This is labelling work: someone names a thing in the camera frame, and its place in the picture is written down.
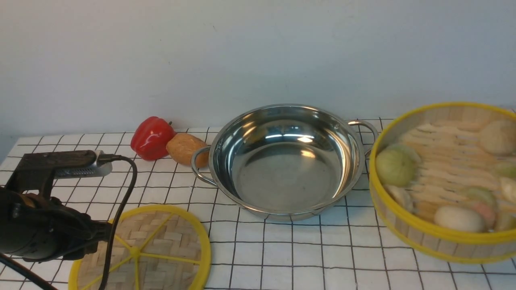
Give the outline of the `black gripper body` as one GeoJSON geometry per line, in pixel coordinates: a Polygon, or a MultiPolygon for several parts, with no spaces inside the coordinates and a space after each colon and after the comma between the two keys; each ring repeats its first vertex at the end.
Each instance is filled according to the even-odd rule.
{"type": "Polygon", "coordinates": [[[1,187],[1,252],[26,262],[83,259],[108,242],[109,222],[64,206],[57,198],[17,193],[1,187]]]}

